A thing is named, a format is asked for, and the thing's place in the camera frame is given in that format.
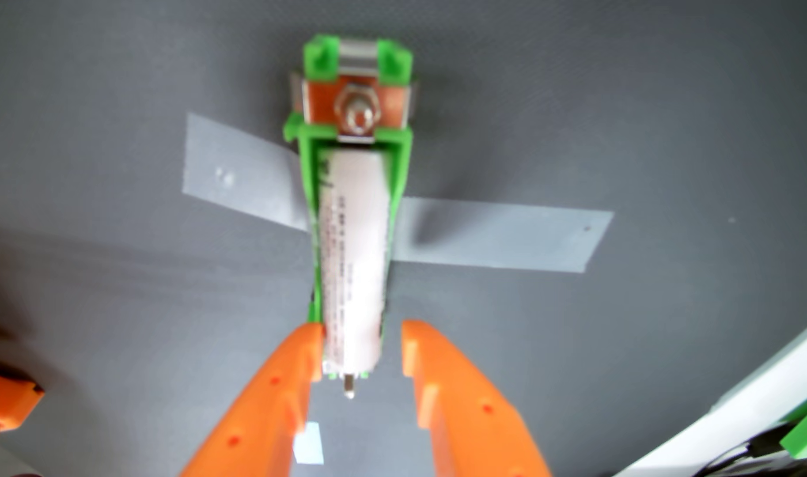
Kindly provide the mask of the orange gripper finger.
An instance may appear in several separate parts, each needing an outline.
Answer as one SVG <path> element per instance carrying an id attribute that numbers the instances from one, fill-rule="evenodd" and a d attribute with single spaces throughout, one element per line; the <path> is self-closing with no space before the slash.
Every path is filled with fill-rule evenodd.
<path id="1" fill-rule="evenodd" d="M 180 476 L 289 476 L 321 378 L 324 327 L 304 323 L 270 354 Z"/>
<path id="2" fill-rule="evenodd" d="M 493 382 L 430 323 L 402 323 L 402 372 L 437 476 L 551 476 L 525 420 Z"/>

